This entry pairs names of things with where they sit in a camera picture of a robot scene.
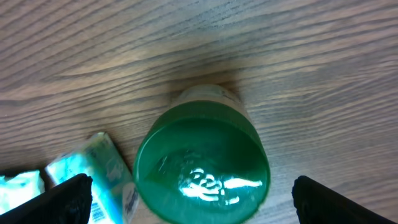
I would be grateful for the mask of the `teal tissue pack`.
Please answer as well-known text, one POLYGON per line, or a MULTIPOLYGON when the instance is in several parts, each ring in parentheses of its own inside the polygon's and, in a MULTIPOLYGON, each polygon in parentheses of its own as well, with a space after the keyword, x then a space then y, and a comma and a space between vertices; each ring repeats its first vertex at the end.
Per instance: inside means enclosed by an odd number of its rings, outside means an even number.
POLYGON ((139 203, 138 193, 108 134, 96 133, 71 153, 56 158, 45 170, 57 185, 77 174, 93 179, 89 223, 131 223, 139 203))

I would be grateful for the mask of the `white green snack package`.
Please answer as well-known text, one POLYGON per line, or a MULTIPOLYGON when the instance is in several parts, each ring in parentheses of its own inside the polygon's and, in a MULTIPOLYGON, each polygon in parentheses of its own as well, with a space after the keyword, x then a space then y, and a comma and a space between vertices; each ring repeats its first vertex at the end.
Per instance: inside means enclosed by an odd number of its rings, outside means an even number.
POLYGON ((1 176, 1 215, 45 192, 39 170, 1 176))

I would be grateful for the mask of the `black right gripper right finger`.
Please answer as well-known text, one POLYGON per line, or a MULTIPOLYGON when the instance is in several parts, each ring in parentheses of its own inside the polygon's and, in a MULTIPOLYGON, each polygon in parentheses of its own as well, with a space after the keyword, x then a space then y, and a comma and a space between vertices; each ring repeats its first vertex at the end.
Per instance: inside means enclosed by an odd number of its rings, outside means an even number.
POLYGON ((292 197, 300 224, 395 224, 304 175, 295 179, 292 197))

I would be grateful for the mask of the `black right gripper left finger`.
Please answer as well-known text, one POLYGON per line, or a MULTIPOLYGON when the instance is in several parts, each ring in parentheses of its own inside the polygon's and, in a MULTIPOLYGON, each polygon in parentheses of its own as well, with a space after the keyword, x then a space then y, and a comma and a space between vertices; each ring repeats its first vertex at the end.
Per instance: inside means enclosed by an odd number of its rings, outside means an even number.
POLYGON ((93 179, 78 174, 1 215, 1 224, 87 224, 93 179))

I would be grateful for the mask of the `green lid white jar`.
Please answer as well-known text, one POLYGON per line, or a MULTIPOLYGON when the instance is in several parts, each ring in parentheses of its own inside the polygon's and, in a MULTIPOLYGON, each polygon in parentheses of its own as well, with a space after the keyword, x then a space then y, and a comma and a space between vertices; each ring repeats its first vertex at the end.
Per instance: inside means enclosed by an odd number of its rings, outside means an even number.
POLYGON ((170 223, 243 223, 271 184, 261 139, 235 94, 183 91, 150 128, 134 163, 147 207, 170 223))

